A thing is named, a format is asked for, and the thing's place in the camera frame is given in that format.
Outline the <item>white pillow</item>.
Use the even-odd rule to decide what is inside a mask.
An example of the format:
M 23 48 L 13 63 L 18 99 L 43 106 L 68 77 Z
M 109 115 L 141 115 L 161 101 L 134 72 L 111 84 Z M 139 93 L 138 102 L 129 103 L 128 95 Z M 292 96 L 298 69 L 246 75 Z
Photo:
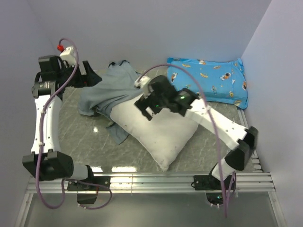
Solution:
M 136 138 L 150 153 L 162 171 L 167 171 L 198 128 L 193 120 L 162 109 L 148 121 L 134 105 L 139 96 L 117 104 L 110 117 Z

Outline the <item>grey-blue pillowcase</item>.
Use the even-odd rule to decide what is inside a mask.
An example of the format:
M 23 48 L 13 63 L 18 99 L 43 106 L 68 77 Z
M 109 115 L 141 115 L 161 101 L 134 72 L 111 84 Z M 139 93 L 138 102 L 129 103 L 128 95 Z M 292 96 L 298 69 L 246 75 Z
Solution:
M 139 73 L 126 60 L 112 62 L 102 81 L 92 87 L 84 87 L 78 101 L 78 112 L 84 116 L 101 114 L 109 120 L 112 108 L 142 93 L 134 82 Z

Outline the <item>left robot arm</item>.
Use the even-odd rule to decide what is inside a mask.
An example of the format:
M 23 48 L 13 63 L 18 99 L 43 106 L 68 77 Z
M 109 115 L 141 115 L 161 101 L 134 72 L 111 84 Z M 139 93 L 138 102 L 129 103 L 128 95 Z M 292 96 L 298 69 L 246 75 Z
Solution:
M 59 113 L 66 87 L 92 87 L 102 79 L 83 61 L 85 74 L 56 55 L 39 57 L 32 94 L 36 106 L 36 129 L 31 154 L 23 156 L 24 168 L 38 181 L 56 179 L 78 180 L 80 187 L 91 190 L 95 177 L 89 165 L 74 163 L 61 152 L 59 143 Z

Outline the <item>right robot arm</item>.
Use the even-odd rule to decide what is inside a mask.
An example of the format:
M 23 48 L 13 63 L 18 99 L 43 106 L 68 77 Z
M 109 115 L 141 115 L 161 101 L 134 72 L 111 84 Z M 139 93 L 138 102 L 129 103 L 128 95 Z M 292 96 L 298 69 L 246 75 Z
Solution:
M 168 109 L 203 126 L 216 136 L 217 142 L 224 142 L 230 149 L 227 155 L 219 157 L 210 172 L 208 182 L 212 188 L 221 188 L 228 176 L 244 170 L 258 143 L 255 127 L 235 123 L 187 88 L 177 91 L 163 75 L 153 79 L 142 76 L 134 87 L 143 92 L 135 106 L 149 121 L 162 109 Z

